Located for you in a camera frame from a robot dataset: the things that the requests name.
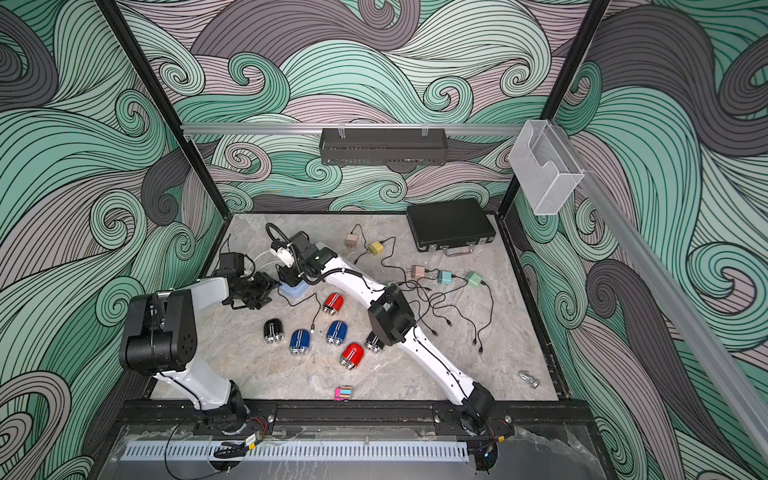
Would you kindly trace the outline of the light green USB charger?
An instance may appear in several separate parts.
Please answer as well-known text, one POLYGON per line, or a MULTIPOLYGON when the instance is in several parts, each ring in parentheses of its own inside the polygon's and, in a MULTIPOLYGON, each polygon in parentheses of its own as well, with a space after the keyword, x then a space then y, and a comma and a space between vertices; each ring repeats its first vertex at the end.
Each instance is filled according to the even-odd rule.
POLYGON ((479 273, 471 271, 466 276, 466 282, 468 286, 479 287, 484 284, 484 278, 479 273))

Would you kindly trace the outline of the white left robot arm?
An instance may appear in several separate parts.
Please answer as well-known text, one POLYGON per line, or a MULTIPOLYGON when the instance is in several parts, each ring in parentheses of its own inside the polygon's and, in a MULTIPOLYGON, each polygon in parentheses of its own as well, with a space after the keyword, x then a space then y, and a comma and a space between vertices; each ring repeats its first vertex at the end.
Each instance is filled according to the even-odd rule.
POLYGON ((196 315, 217 304, 258 310, 271 301, 279 282, 257 269, 247 273, 245 260, 226 253, 211 276, 131 298, 119 351, 124 369, 175 388, 195 410, 235 427, 246 422, 248 409, 237 384, 197 354, 196 315))

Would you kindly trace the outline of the teal USB charger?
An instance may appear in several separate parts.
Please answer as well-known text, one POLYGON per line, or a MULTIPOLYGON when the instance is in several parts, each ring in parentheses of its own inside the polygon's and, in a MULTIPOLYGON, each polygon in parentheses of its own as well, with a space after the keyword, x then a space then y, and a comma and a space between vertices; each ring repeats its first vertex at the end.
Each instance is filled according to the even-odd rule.
POLYGON ((442 285, 449 285, 453 281, 453 274, 450 271, 439 270, 436 276, 436 281, 442 285))

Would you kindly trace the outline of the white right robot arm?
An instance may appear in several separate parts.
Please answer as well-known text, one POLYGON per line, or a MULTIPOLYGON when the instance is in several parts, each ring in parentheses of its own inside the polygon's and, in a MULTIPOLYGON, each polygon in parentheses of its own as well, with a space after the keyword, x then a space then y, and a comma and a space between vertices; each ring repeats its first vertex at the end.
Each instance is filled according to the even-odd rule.
POLYGON ((484 428, 495 404, 491 392, 431 342, 398 286, 373 280, 327 245, 312 242, 304 231, 289 237, 269 223, 266 232, 271 253, 282 263, 278 268, 281 280, 290 286, 327 282, 358 301, 367 309, 374 336, 386 346, 407 351, 461 409, 464 428, 474 432, 484 428))

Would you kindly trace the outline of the yellow USB charger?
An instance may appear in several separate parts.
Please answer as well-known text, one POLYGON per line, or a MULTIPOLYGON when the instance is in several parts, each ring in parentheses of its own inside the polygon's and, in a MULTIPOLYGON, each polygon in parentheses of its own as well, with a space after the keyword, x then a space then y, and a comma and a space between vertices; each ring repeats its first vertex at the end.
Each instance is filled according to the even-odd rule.
POLYGON ((367 252, 374 256, 381 254, 383 250, 384 246, 379 241, 374 241, 367 245, 367 252))

